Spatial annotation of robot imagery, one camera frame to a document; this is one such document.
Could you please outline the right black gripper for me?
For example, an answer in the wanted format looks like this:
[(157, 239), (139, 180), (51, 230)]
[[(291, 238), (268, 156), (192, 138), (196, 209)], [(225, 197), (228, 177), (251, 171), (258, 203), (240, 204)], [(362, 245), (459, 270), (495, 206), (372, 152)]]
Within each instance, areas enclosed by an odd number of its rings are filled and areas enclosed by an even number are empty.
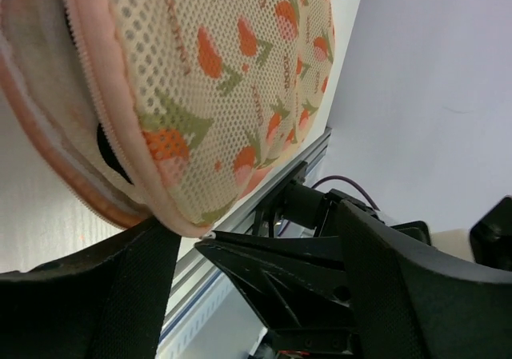
[[(362, 200), (332, 189), (321, 193), (297, 181), (280, 185), (257, 208), (253, 234), (216, 231), (196, 250), (233, 283), (268, 329), (280, 357), (360, 358), (336, 213), (348, 201), (375, 217), (368, 193)], [(274, 238), (279, 220), (312, 231), (309, 238)]]

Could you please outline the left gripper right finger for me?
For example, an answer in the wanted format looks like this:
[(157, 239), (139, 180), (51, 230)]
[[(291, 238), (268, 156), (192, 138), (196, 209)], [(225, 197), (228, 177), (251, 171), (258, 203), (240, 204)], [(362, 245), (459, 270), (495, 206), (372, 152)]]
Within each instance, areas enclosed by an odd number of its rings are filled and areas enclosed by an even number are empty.
[(443, 253), (343, 201), (342, 260), (365, 358), (509, 358), (511, 274)]

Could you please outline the floral mesh laundry bag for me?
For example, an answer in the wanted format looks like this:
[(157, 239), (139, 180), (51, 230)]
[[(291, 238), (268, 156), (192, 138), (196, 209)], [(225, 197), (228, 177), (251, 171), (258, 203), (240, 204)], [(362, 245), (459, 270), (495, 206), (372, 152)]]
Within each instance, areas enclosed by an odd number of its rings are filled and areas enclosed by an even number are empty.
[(314, 123), (330, 0), (1, 0), (1, 88), (107, 221), (207, 232)]

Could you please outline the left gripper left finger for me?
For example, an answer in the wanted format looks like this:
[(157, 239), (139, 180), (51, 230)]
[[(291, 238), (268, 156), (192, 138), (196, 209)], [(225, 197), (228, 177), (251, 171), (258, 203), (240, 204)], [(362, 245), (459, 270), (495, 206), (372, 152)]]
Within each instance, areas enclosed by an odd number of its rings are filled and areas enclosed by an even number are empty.
[(181, 238), (156, 218), (1, 275), (3, 358), (153, 358)]

